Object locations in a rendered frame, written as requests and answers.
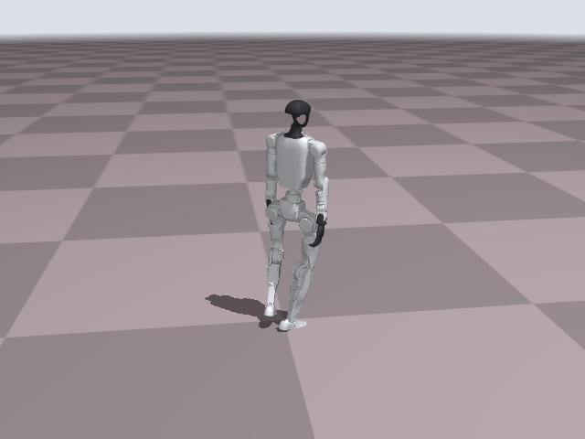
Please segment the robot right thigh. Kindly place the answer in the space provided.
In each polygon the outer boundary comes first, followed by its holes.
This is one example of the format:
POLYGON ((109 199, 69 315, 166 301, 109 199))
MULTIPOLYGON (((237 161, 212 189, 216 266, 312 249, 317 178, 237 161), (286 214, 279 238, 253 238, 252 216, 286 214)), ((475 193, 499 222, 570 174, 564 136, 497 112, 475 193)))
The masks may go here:
POLYGON ((318 229, 318 224, 316 223, 316 214, 310 212, 307 209, 303 209, 299 214, 299 221, 300 221, 300 228, 303 233, 303 240, 302 240, 302 248, 303 248, 303 259, 302 262, 296 263, 292 268, 293 276, 298 280, 299 272, 303 267, 308 267, 311 272, 314 268, 316 263, 321 242, 316 247, 311 247, 309 244, 312 244, 316 238, 316 232, 318 229))

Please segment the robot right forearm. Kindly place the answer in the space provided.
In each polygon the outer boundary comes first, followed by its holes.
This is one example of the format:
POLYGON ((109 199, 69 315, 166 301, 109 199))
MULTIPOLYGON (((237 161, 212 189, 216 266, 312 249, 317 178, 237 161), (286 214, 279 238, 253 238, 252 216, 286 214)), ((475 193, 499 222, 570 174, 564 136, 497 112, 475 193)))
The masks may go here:
POLYGON ((323 187, 323 189, 316 191, 316 209, 317 209, 316 219, 317 219, 317 215, 320 214, 320 213, 324 215, 324 221, 326 221, 327 218, 328 218, 328 215, 327 215, 327 210, 328 210, 328 201, 327 201, 328 189, 329 189, 329 178, 326 177, 324 179, 324 187, 323 187))

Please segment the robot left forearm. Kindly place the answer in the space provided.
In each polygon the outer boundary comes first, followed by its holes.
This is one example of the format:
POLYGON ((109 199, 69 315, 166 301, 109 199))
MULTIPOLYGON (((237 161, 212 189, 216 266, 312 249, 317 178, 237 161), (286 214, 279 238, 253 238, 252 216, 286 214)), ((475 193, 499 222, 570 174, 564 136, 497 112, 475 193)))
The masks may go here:
MULTIPOLYGON (((276 177, 269 177, 267 176, 267 169, 266 169, 266 176, 265 176, 265 183, 266 183, 266 199, 269 199, 271 202, 277 200, 276 198, 276 184, 277 184, 277 178, 276 177)), ((266 203, 267 204, 267 203, 266 203)))

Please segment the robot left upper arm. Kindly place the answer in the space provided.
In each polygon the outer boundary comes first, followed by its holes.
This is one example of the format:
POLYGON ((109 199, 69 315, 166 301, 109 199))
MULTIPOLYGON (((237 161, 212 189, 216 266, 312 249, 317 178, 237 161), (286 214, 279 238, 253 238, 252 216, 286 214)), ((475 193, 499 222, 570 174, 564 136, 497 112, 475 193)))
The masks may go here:
POLYGON ((270 134, 266 138, 267 145, 267 176, 277 177, 275 167, 275 141, 279 133, 270 134))

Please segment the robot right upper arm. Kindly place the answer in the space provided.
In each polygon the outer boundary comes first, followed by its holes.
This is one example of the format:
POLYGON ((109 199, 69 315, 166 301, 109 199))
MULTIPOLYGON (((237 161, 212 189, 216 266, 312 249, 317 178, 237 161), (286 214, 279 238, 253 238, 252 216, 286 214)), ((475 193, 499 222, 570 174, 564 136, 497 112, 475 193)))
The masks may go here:
POLYGON ((326 178, 326 145, 315 140, 308 141, 308 145, 309 153, 314 158, 314 186, 323 189, 324 179, 326 178))

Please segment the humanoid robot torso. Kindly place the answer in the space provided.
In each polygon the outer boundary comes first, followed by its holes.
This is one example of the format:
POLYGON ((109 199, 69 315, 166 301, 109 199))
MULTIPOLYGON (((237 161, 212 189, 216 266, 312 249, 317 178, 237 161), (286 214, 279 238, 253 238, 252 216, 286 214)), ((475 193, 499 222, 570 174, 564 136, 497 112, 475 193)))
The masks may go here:
POLYGON ((301 194, 303 188, 308 187, 314 172, 314 158, 309 153, 308 141, 314 139, 303 132, 303 138, 284 137, 287 133, 284 129, 275 141, 276 175, 280 186, 289 188, 285 197, 280 199, 278 215, 300 223, 299 214, 306 207, 301 194))

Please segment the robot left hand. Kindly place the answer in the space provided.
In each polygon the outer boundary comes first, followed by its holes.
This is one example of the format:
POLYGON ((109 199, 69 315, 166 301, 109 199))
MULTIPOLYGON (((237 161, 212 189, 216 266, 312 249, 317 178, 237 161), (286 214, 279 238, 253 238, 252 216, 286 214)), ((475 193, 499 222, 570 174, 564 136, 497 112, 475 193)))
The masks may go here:
MULTIPOLYGON (((269 199, 267 199, 266 203, 267 203, 267 207, 268 207, 271 204, 271 201, 269 199)), ((271 225, 272 225, 272 223, 271 223, 271 225)))

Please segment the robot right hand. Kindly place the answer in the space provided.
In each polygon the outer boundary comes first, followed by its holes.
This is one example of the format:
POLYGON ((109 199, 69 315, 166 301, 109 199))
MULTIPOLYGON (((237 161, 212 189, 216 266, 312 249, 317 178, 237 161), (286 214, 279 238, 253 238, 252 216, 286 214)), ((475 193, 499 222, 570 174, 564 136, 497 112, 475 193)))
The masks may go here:
POLYGON ((324 236, 324 225, 326 224, 326 221, 324 221, 323 214, 320 213, 317 215, 316 223, 318 224, 318 229, 316 232, 315 241, 312 244, 309 244, 311 247, 316 247, 317 245, 319 245, 324 236))

